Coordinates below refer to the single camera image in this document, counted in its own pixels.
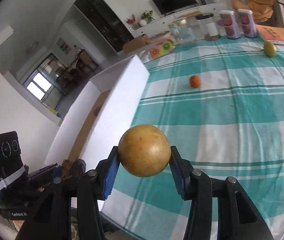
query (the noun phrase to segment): table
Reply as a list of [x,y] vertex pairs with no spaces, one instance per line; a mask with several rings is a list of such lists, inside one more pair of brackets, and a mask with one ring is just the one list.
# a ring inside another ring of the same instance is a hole
[[[284,239],[284,46],[222,37],[179,46],[146,63],[150,77],[132,125],[159,127],[182,158],[210,177],[236,177],[275,240]],[[192,89],[191,75],[201,87]],[[150,178],[119,168],[102,212],[138,239],[183,239],[190,201],[167,167]],[[217,233],[213,202],[212,237]]]

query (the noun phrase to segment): orange book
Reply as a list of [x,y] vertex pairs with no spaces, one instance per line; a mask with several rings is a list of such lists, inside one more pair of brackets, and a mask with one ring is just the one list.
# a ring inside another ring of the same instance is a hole
[[275,45],[284,45],[284,28],[257,24],[255,26],[264,41],[271,41]]

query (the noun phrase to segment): tablecloth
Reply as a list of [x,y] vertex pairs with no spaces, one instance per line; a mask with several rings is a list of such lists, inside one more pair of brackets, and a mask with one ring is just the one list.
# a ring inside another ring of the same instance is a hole
[[[284,239],[284,46],[274,58],[260,38],[222,37],[179,46],[146,64],[150,77],[132,125],[159,127],[182,158],[213,178],[236,177]],[[193,89],[189,78],[198,75]],[[149,178],[121,166],[103,214],[138,239],[183,239],[190,201],[169,167]],[[217,235],[213,201],[211,239]]]

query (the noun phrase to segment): wall picture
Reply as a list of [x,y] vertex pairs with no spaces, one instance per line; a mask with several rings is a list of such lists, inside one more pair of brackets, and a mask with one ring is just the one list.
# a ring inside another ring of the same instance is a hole
[[64,52],[65,55],[68,55],[71,51],[71,47],[67,45],[62,38],[58,39],[57,46],[60,48],[61,51]]

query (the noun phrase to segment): orange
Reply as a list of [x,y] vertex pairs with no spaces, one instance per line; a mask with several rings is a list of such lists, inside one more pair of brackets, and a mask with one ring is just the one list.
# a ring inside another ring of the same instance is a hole
[[189,79],[189,85],[193,88],[197,88],[201,85],[201,80],[198,76],[191,76]]

